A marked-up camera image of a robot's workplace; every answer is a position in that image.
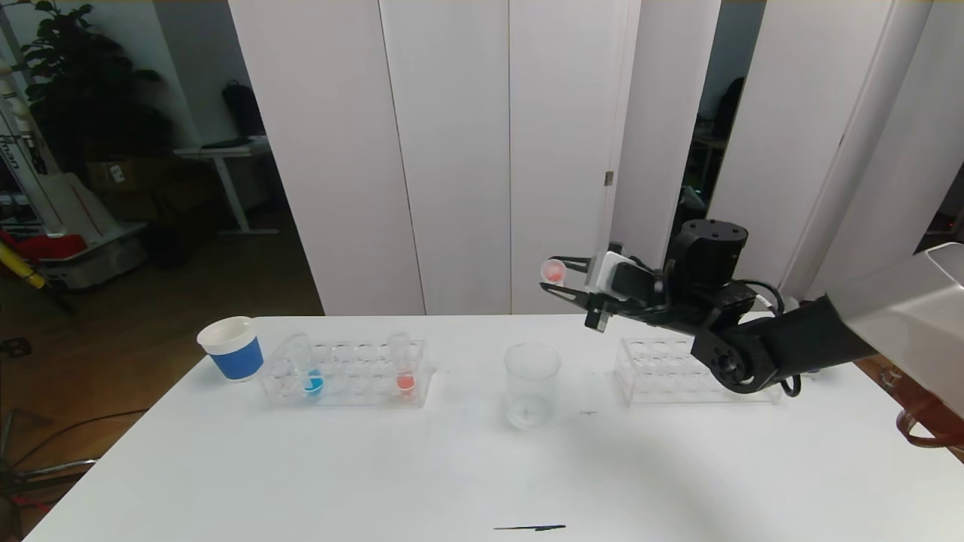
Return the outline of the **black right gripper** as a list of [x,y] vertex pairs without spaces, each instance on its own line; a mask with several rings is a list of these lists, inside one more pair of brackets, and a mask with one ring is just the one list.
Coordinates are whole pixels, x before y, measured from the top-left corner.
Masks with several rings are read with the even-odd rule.
[[602,332],[613,316],[654,325],[670,309],[666,271],[627,256],[619,243],[610,244],[592,258],[554,256],[548,261],[559,268],[587,274],[584,291],[552,282],[539,285],[543,291],[579,309],[587,308],[585,325],[590,329]]

